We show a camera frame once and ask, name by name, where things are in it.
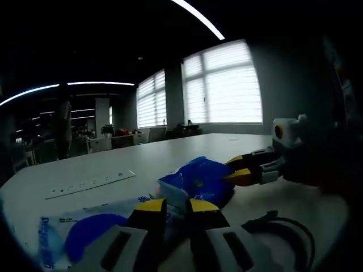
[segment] person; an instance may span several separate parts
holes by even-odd
[[[60,84],[58,89],[55,119],[58,158],[62,160],[68,158],[69,147],[72,141],[71,104],[65,84]]]

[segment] tabletop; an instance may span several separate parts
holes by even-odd
[[[83,155],[25,168],[1,189],[3,211],[20,244],[30,254],[37,252],[39,217],[138,197],[155,188],[155,182],[198,156],[225,163],[229,159],[272,144],[268,135],[204,134]],[[74,184],[94,177],[131,170],[136,175],[98,188],[45,199],[59,184]],[[322,195],[318,188],[279,179],[265,185],[236,187],[222,212],[231,225],[259,218],[278,210],[304,224],[315,237],[316,265],[328,252],[348,218],[348,206],[338,195]],[[258,235],[273,250],[273,258],[293,267],[294,253],[285,241]],[[287,252],[281,254],[281,248]],[[180,245],[160,265],[159,271],[193,271],[189,241]]]

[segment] window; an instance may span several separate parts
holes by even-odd
[[[260,88],[247,44],[234,41],[184,60],[184,100],[194,123],[262,123]]]
[[[166,125],[164,70],[140,83],[137,89],[138,128],[163,125]]]
[[[113,119],[112,119],[112,107],[109,108],[109,124],[113,125]]]

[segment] wall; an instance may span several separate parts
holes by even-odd
[[[201,124],[203,132],[270,134],[275,118],[297,118],[301,113],[318,129],[326,126],[331,120],[333,86],[318,41],[249,46],[260,83],[263,124]],[[174,113],[180,111],[180,91],[175,87],[180,83],[173,80],[167,84],[166,96],[167,109],[175,108],[171,111],[175,116],[168,112],[168,123],[182,115]]]
[[[184,123],[182,65],[176,63],[165,67],[167,127],[173,129]]]
[[[91,131],[91,130],[96,131],[96,119],[92,118],[92,119],[87,119],[87,130]]]
[[[96,98],[96,137],[102,137],[101,128],[109,125],[109,98]]]
[[[132,131],[137,128],[136,90],[124,92],[122,97],[112,98],[111,105],[115,129]]]
[[[11,135],[15,135],[15,117],[12,114],[2,116],[0,118],[0,145],[8,149],[11,142]]]

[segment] dark ceiling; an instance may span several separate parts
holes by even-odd
[[[114,7],[66,6],[63,12],[30,7],[17,10],[13,17],[7,14],[11,19],[2,29],[0,101],[59,82],[137,84],[166,65],[221,42],[171,0],[124,2]],[[301,39],[306,33],[333,27],[336,14],[340,18],[345,14],[340,6],[187,2],[217,27],[224,41]]]

